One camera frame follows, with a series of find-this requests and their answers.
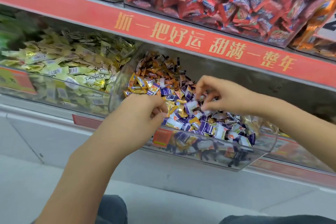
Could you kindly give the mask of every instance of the gray floor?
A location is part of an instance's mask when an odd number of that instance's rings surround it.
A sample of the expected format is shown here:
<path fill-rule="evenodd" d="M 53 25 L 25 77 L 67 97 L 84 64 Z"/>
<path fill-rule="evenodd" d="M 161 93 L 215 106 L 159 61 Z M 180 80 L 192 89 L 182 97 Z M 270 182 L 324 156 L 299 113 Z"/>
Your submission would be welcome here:
<path fill-rule="evenodd" d="M 60 168 L 0 155 L 0 223 L 28 224 L 33 221 L 61 174 Z M 106 194 L 118 194 L 125 200 L 130 224 L 217 224 L 228 215 L 264 215 L 232 205 L 120 181 L 110 181 Z"/>

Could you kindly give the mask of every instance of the store shelf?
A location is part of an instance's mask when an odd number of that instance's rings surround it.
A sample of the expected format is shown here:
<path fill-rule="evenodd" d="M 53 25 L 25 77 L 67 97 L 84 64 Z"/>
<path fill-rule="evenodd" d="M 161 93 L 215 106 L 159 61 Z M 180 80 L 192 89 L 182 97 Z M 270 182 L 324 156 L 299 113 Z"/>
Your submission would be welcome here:
<path fill-rule="evenodd" d="M 0 4 L 336 91 L 336 64 L 332 61 L 258 44 L 123 4 L 99 0 L 0 0 Z"/>

